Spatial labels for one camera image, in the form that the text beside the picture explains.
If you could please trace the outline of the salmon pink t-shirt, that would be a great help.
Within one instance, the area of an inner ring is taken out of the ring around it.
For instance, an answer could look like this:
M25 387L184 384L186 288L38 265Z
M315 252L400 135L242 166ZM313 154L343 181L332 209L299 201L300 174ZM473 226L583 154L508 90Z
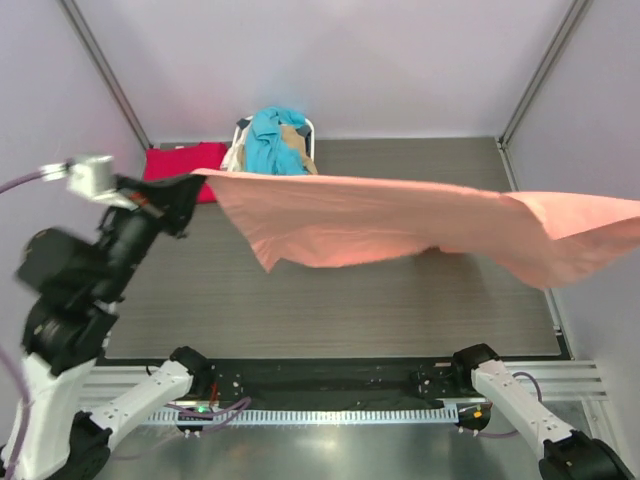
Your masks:
M205 170L258 262L340 268L416 255L483 255L547 289L590 276L639 245L635 200L478 190L344 176Z

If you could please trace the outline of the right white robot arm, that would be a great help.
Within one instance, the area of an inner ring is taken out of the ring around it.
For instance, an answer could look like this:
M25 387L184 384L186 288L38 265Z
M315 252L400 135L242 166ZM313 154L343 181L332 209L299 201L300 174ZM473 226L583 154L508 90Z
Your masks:
M546 480L623 480L634 477L600 439L560 420L529 394L486 344L453 354L451 384L460 394L479 393L492 402L531 447Z

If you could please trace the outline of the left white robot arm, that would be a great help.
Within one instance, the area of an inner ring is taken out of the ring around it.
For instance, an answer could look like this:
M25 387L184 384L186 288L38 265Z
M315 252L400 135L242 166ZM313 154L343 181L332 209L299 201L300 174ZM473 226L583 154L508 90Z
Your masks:
M26 319L21 363L13 369L21 398L1 450L3 478L92 479L157 409L210 392L209 361L180 347L116 400L93 411L78 407L117 321L115 305L156 238L184 236L204 182L194 174L154 182L117 176L97 241L48 228L27 243L16 275L38 298Z

